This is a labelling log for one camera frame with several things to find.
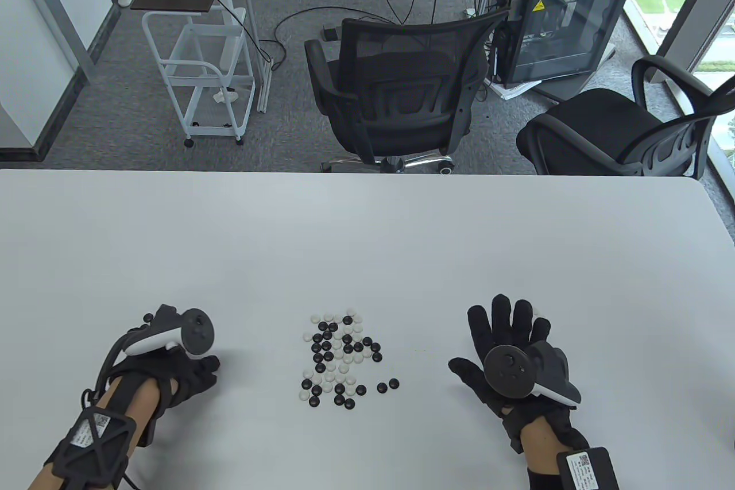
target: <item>computer case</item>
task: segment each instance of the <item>computer case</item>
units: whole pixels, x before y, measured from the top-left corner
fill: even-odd
[[[592,73],[624,3],[503,0],[510,14],[493,35],[498,56],[496,80],[510,85]]]

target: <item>warning sticker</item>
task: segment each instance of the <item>warning sticker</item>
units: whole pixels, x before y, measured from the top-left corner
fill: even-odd
[[[103,433],[105,433],[107,425],[110,424],[110,417],[102,414],[94,414],[94,424],[95,430],[97,431],[97,437],[101,437]],[[94,440],[92,440],[92,429],[90,427],[90,423],[85,419],[76,430],[76,434],[74,434],[74,438],[71,439],[71,443],[74,446],[86,448],[93,442]]]
[[[587,452],[567,456],[567,463],[577,490],[599,490],[597,477],[595,477],[590,455]]]

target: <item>chair backrest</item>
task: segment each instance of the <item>chair backrest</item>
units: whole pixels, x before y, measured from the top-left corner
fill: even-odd
[[[334,85],[356,94],[360,122],[368,133],[375,130],[373,141],[385,144],[400,136],[407,144],[412,134],[423,133],[419,141],[428,148],[421,151],[451,152],[469,127],[470,106],[488,71],[483,45],[506,15],[507,10],[499,10],[437,25],[346,19]],[[461,131],[452,132],[456,123]],[[435,137],[426,141],[432,131]],[[454,147],[449,144],[452,138]],[[380,145],[373,145],[376,154],[385,154],[379,152]]]
[[[623,149],[617,161],[641,162],[643,175],[666,175],[697,154],[698,174],[704,168],[709,135],[719,115],[735,110],[735,76],[715,90],[705,101],[693,106],[694,112],[660,125],[636,138]]]

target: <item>white metal cart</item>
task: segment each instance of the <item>white metal cart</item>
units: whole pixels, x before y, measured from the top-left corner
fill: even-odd
[[[224,10],[224,7],[220,5],[213,5],[210,12]],[[236,14],[241,18],[241,22],[245,23],[246,10],[242,8],[237,9]],[[149,43],[150,51],[153,52],[156,59],[158,70],[160,70],[163,81],[168,89],[168,95],[171,97],[171,102],[173,102],[173,108],[179,117],[181,127],[186,134],[184,145],[187,148],[194,146],[194,140],[192,140],[191,136],[234,136],[236,143],[242,145],[242,135],[245,133],[247,119],[250,117],[250,108],[255,97],[255,78],[253,67],[250,64],[249,51],[247,51],[245,28],[242,25],[236,24],[194,23],[194,18],[192,17],[200,17],[201,15],[182,11],[148,11],[142,17],[142,30],[144,30],[145,38]],[[158,52],[158,47],[150,32],[150,18],[157,16],[185,17],[187,20],[186,25],[181,29],[179,38],[176,40],[170,56],[165,59]],[[215,64],[204,60],[202,44],[199,41],[199,38],[203,36],[234,38],[234,52],[231,56],[230,66],[224,74]],[[184,54],[189,51],[194,52],[195,59],[184,59]],[[247,66],[246,75],[234,74],[241,55],[244,57]],[[176,71],[182,67],[200,67],[202,74],[194,76],[176,75]],[[181,106],[173,90],[174,86],[194,88],[185,114],[181,111]],[[240,101],[246,102],[245,116],[239,124],[235,119],[232,102],[228,94],[228,88],[231,86],[235,86],[238,89],[239,96],[241,96]],[[202,126],[198,122],[195,122],[196,109],[205,88],[218,88],[222,91],[223,107],[229,115],[229,126]]]

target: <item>baseboard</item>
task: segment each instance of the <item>baseboard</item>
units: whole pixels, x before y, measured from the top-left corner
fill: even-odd
[[[110,11],[107,12],[107,17],[102,22],[99,30],[97,31],[92,44],[90,44],[89,51],[92,61],[95,63],[99,60],[107,41],[110,39],[110,35],[113,33],[115,25],[120,19],[120,7],[117,4],[113,4]],[[31,148],[0,148],[0,162],[2,161],[36,161],[40,162],[50,151],[53,142],[56,140],[61,129],[66,122],[66,117],[69,116],[74,103],[76,103],[79,93],[87,83],[87,78],[81,69],[77,68],[74,72],[74,76],[69,81],[64,93],[61,94],[56,107],[47,122],[44,125],[44,130],[38,136],[36,143]]]

